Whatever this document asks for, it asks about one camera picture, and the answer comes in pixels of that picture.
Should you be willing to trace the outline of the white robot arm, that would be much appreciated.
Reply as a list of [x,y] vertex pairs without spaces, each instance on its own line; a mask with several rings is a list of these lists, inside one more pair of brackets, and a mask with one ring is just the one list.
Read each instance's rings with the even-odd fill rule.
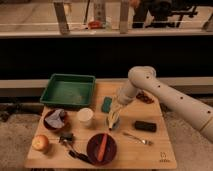
[[136,66],[129,70],[127,81],[118,90],[111,104],[107,117],[110,130],[117,122],[121,108],[130,104],[140,90],[148,91],[160,99],[213,143],[213,107],[160,82],[156,78],[155,69],[150,66]]

